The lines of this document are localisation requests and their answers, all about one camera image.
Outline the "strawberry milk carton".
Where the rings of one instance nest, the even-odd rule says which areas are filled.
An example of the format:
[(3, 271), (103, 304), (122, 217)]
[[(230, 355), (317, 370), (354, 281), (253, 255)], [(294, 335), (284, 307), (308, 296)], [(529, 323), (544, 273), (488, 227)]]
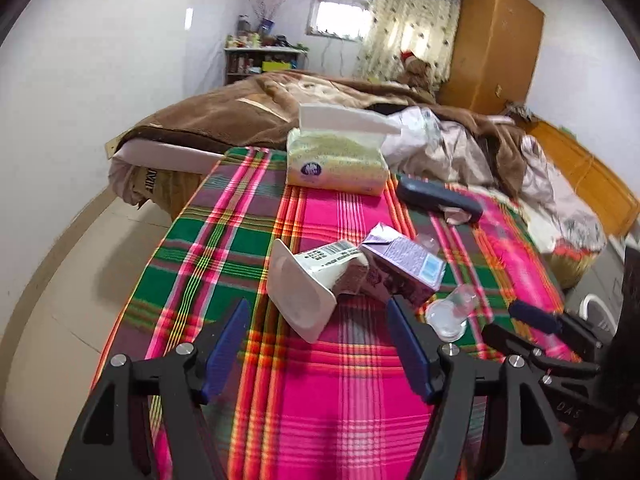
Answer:
[(369, 295), (387, 301), (400, 291), (401, 277), (382, 260), (363, 262), (352, 258), (338, 266), (337, 278), (330, 291), (335, 296)]

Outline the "white trash bin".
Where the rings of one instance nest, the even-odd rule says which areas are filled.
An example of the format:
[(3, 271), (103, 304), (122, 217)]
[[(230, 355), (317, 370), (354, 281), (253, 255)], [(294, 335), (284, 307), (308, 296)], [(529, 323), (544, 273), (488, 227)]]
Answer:
[(579, 304), (579, 316), (585, 321), (598, 326), (614, 336), (617, 332), (618, 322), (612, 310), (596, 294), (588, 294)]

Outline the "clear plastic bottle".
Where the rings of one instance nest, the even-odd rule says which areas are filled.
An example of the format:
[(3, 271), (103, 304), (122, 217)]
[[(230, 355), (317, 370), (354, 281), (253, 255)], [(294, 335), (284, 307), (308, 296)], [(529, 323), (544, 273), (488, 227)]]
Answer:
[(480, 305), (474, 286), (459, 285), (444, 298), (435, 300), (426, 310), (426, 322), (442, 341), (455, 342), (465, 333), (466, 321)]

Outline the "wooden bed headboard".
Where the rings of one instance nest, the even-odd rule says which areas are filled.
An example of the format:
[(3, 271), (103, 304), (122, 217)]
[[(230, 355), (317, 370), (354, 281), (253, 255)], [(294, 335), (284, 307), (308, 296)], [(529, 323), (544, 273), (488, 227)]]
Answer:
[(626, 183), (569, 133), (542, 120), (522, 127), (599, 217), (605, 234), (625, 237), (639, 215), (639, 200)]

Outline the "purple milk carton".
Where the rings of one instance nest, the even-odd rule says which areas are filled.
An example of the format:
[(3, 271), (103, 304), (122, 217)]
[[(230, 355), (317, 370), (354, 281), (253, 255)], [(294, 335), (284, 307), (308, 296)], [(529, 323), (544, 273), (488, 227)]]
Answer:
[(382, 260), (400, 275), (400, 291), (393, 296), (401, 296), (415, 309), (439, 291), (446, 262), (390, 226), (377, 224), (359, 249), (367, 260)]

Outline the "dark blue glasses case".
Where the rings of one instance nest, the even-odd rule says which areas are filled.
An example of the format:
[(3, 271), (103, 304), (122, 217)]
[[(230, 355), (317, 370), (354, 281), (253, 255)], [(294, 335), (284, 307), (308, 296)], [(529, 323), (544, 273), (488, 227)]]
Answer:
[(483, 206), (474, 198), (448, 190), (439, 183), (400, 176), (396, 195), (408, 205), (429, 212), (444, 212), (446, 208), (461, 209), (470, 215), (469, 222), (477, 223), (484, 214)]

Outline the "white crumpled bedsheet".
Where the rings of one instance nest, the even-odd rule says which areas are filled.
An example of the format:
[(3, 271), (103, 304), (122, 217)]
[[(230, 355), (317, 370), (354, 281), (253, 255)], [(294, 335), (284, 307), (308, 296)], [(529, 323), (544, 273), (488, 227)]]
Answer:
[(506, 116), (435, 114), (427, 107), (381, 104), (401, 134), (382, 147), (390, 169), (455, 183), (511, 203), (544, 255), (597, 254), (606, 245), (597, 214), (580, 198), (541, 144)]

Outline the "plaid colourful table cloth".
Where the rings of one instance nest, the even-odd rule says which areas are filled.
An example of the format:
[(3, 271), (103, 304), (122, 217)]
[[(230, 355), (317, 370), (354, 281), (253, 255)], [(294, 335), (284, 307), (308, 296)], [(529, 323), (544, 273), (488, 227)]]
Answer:
[(206, 410), (232, 479), (402, 479), (430, 408), (409, 386), (386, 327), (384, 306), (343, 296), (319, 339), (303, 341), (267, 291), (274, 240), (304, 252), (336, 240), (360, 243), (379, 223), (439, 244), (442, 293), (470, 284), (480, 304), (460, 344), (482, 359), (494, 352), (480, 332), (510, 324), (521, 299), (549, 312), (564, 297), (522, 219), (482, 197), (476, 226), (450, 226), (412, 210), (389, 180), (378, 196), (293, 188), (279, 151), (234, 148), (165, 235), (107, 339), (104, 356), (162, 356), (192, 340), (239, 298), (252, 324), (226, 393)]

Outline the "white yogurt cup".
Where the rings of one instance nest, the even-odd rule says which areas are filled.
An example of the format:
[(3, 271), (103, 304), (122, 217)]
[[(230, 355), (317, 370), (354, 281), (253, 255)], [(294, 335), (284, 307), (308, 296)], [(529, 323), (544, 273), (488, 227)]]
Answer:
[(267, 292), (288, 325), (304, 341), (317, 341), (337, 297), (356, 295), (369, 273), (366, 255), (348, 240), (294, 254), (275, 240), (269, 256)]

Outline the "green tissue pack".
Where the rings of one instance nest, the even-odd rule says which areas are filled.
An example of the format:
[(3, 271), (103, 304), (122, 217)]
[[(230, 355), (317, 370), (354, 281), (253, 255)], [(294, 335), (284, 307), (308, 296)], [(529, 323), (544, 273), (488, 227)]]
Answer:
[(396, 122), (370, 110), (303, 104), (286, 140), (286, 183), (378, 196), (390, 175), (383, 143), (400, 134)]

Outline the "teddy bear with red hat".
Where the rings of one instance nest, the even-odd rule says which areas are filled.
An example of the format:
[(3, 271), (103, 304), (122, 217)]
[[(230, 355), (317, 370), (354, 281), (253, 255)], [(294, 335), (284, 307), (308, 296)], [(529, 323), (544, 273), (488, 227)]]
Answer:
[(433, 92), (432, 66), (422, 58), (418, 58), (412, 51), (402, 51), (400, 54), (401, 71), (396, 81), (405, 84), (416, 91)]

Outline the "wooden wardrobe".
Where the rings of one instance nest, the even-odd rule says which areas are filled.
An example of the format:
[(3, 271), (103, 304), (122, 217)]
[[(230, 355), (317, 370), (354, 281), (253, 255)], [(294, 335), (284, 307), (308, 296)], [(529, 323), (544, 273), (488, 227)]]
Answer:
[(449, 79), (437, 102), (484, 115), (526, 100), (544, 28), (528, 0), (461, 0)]

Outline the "patterned window curtain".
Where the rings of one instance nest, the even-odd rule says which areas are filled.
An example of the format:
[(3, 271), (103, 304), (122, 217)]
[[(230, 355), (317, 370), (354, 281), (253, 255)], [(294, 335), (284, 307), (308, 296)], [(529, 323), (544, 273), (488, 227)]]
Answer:
[(430, 67), (428, 91), (449, 79), (461, 0), (370, 0), (371, 25), (354, 75), (392, 80), (401, 71), (401, 53), (411, 52)]

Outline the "small window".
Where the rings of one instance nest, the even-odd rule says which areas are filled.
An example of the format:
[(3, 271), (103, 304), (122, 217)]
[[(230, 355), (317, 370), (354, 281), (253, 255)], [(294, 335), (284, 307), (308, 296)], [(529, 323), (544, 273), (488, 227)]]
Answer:
[(361, 42), (372, 24), (370, 3), (364, 0), (311, 0), (306, 34)]

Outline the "white wall shelf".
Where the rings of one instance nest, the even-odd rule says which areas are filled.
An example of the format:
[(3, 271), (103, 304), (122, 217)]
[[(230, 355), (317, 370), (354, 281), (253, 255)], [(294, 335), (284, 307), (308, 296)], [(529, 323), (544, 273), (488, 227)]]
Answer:
[(273, 22), (262, 21), (257, 30), (246, 14), (240, 14), (233, 35), (224, 43), (224, 84), (249, 76), (281, 70), (303, 70), (309, 49), (291, 44), (285, 36), (269, 36)]

